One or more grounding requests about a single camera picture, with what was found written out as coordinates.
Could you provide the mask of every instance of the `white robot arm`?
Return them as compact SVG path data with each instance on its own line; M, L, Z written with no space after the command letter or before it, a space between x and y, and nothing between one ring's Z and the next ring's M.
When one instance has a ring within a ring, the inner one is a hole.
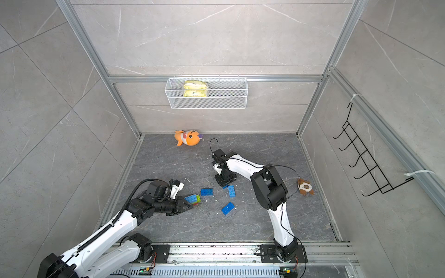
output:
M286 210L287 188L273 165L260 165L231 152L225 154L221 149L212 154L213 169L218 173L216 181L221 186L236 180L236 173L252 181L256 198L267 209L274 229L275 251L278 258L288 262L297 248L297 238L289 224Z
M138 187L147 181L152 181L148 189L132 199ZM170 185L157 179L139 182L110 222L61 256L47 256L40 263L37 278L104 278L129 262L148 262L154 250L151 241L139 233L129 236L112 252L103 253L155 212L173 216L192 209L193 205L184 197L176 196L183 186L177 180L171 180Z

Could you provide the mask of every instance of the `white zip tie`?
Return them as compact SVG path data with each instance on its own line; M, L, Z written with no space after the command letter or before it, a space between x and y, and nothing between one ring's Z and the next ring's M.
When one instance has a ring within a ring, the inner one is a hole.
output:
M412 173L404 173L404 175L407 176L407 177L410 177L410 176L412 176L414 174L417 174L417 173L431 173L431 174L435 174L433 171L430 171L430 170L418 170L418 171L414 171Z
M352 95L352 98L351 98L351 100L350 100L349 102L352 102L352 100L353 100L356 96L361 96L361 95L360 95L360 94L353 94L353 95Z

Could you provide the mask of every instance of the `stuffed fish toy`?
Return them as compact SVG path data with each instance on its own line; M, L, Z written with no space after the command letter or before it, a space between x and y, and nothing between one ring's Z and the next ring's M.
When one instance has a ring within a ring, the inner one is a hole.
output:
M174 138L178 141L177 146L180 146L183 143L187 146L194 146L202 139L202 134L199 134L196 130L189 130L187 132L176 130L174 132Z

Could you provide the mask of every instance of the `metal hook rack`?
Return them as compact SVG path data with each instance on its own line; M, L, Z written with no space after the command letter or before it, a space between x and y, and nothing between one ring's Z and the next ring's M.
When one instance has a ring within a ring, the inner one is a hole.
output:
M401 184L399 184L399 185L397 185L397 186L393 186L393 185L388 181L387 177L385 176L385 173L383 173L382 169L381 169L380 166L377 164L376 160L374 159L374 157L372 156L372 154L369 152L369 150L368 150L368 148L366 147L366 145L363 143L363 141L361 140L361 138L359 137L359 135L357 134L357 132L355 131L355 129L352 127L351 123L349 123L349 115L351 114L352 102L350 102L350 103L348 104L348 107L347 107L347 108L349 108L348 117L346 118L346 121L345 121L344 124L342 125L342 129L343 129L342 132L341 132L337 137L332 137L332 138L337 139L337 138L339 138L343 133L345 133L351 142L346 146L346 148L344 148L344 149L339 149L339 150L344 151L344 150L346 150L347 148L349 148L350 145L353 145L354 148L355 148L355 150L356 150L357 153L359 154L359 156L358 156L358 158L357 158L355 164L354 164L354 165L349 165L349 167L354 168L355 166L357 166L357 163L359 162L360 159L363 161L363 163L364 163L364 165L365 165L365 167L366 167L366 169L367 169L367 172L365 172L361 177L354 177L354 179L356 179L356 180L361 179L361 178L363 178L364 176L366 176L366 175L369 173L369 174L371 175L373 181L376 183L376 185L377 185L377 187L378 187L378 189L377 189L376 191L374 191L374 192L372 192L371 194L368 194L368 195L365 195L365 194L362 194L362 195L365 196L365 197L368 197L368 196L373 195L374 193L377 193L378 191L380 191L382 194L385 194L385 193L387 193L387 192L389 192L389 191L391 191L391 190L396 189L397 187L399 187L399 186L401 186L401 185L404 185L405 183L407 183L407 182L409 182L409 181L412 181L414 178L413 178L413 177L409 177L409 178L405 179L404 182L402 182ZM354 134L355 134L354 136L349 136L349 134L348 134L347 131L346 131L346 128L347 128L347 127L350 127L350 128L352 129L352 131L353 131ZM360 151L359 151L359 149L357 148L357 146L356 146L355 143L354 143L354 141L355 141L356 139L360 140L360 142L362 143L362 145L363 145L364 148L365 148L365 151L363 151L363 152L360 152ZM366 161L363 159L363 155L364 155L365 153L368 153L369 156L372 158L372 161L374 161L374 163L375 163L375 166L373 166L372 168L370 168L370 166L369 166L368 164L366 164ZM377 182L375 176L374 176L374 175L372 174L372 172L371 172L372 170L374 170L374 169L376 169L376 168L382 173L382 176L385 178L385 181L386 181L386 184L385 184L384 186L382 186L382 187L379 186L379 184L378 184L378 182Z

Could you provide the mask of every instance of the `gray marble wall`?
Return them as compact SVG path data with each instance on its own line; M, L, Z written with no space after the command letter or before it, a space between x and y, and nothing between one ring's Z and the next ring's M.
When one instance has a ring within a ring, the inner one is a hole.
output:
M72 3L112 75L321 74L352 6L352 0ZM165 84L117 87L145 133L293 133L316 84L250 83L246 109L193 111L172 110Z
M135 138L54 0L0 3L0 276L94 229Z
M360 94L442 180L444 11L443 1L370 0L338 63ZM443 276L445 218L423 189L411 181L386 194L362 195L376 190L374 182L369 175L353 178L366 172L363 164L349 167L356 152L351 147L339 150L348 138L332 138L341 132L348 103L330 82L303 135L342 239L352 242L369 277ZM403 182L406 169L354 107L350 122L389 181Z
M202 133L294 133L317 86L315 82L249 84L245 109L171 109L164 83L117 83L145 133L197 129Z
M445 1L369 1L338 69L445 184Z

